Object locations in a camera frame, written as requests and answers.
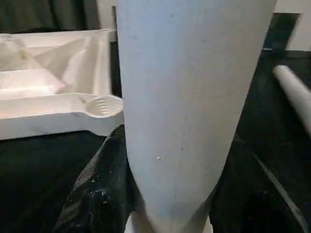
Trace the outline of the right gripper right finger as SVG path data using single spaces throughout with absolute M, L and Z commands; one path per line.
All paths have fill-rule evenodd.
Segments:
M 308 222 L 262 161 L 237 135 L 209 214 L 215 233 L 306 233 Z

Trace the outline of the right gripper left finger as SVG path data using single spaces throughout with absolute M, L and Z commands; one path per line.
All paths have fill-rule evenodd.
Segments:
M 122 233 L 133 210 L 134 179 L 120 125 L 79 174 L 52 231 Z

